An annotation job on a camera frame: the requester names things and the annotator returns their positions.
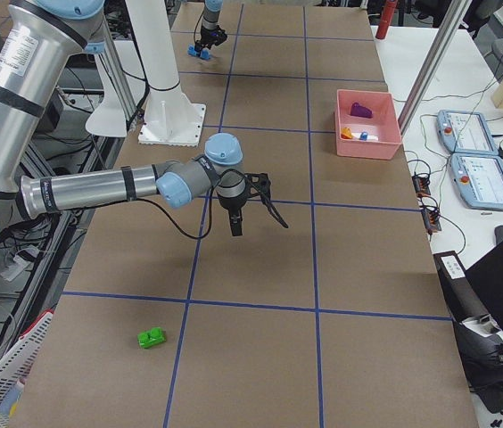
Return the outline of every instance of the green object on table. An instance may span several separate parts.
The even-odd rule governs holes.
[[[140,347],[145,349],[166,341],[166,336],[160,327],[154,327],[146,332],[141,332],[136,337]]]

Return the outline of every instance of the white table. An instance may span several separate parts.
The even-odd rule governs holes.
[[[376,40],[386,83],[396,100],[404,101],[407,99],[435,38],[436,31],[436,29],[391,27],[385,40]],[[470,95],[482,91],[494,81],[491,70],[472,38],[465,30],[459,30],[435,73],[425,99],[438,95]],[[408,132],[404,135],[405,150],[417,153],[419,159],[428,162],[432,170],[441,169],[446,163],[445,159],[428,152],[424,146],[426,138],[429,148],[444,156],[449,155],[438,139],[436,119],[429,116],[423,117],[424,138],[420,116],[423,114],[435,115],[439,110],[450,109],[479,111],[485,115],[486,119],[501,117],[503,110],[497,110],[491,102],[491,95],[497,87],[496,83],[489,87],[485,93],[468,98],[438,98],[422,102]],[[403,105],[403,102],[395,103],[398,113],[402,110]],[[503,134],[503,119],[490,121],[489,126],[492,134]],[[414,153],[407,152],[407,158],[409,160],[415,159],[416,156]],[[415,162],[409,164],[411,171],[414,171],[415,165]],[[424,166],[418,165],[418,172],[423,171],[425,171]],[[495,246],[493,229],[497,225],[503,225],[503,212],[468,209],[459,196],[450,172],[446,172],[446,177],[441,184],[442,176],[443,173],[432,175],[430,187],[436,201],[440,200],[441,195],[442,216],[454,221],[466,235],[466,247],[459,257],[466,268],[469,268]],[[444,219],[441,220],[441,227],[442,231],[434,234],[431,240],[432,253],[459,251],[463,244],[461,233]],[[473,401],[480,427],[489,426],[494,419],[503,419],[501,415],[490,414],[477,396],[473,395]]]

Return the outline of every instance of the pink box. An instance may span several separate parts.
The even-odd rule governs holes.
[[[370,109],[373,117],[351,116],[350,108],[354,103]],[[339,89],[334,118],[339,156],[392,159],[402,145],[392,95],[389,93]],[[341,138],[343,128],[349,128],[354,134],[367,132],[368,140]]]

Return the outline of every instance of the white plastic crate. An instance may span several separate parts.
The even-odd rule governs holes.
[[[0,403],[18,379],[28,377],[52,317],[52,311],[44,312],[0,359]],[[8,417],[0,413],[0,428],[7,425]]]

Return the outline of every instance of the red cylinder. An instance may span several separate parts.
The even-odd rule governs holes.
[[[380,19],[380,24],[378,24],[378,30],[376,31],[376,38],[382,40],[386,37],[386,32],[391,25],[392,16],[396,10],[396,5],[398,0],[386,0],[383,9],[383,15]]]

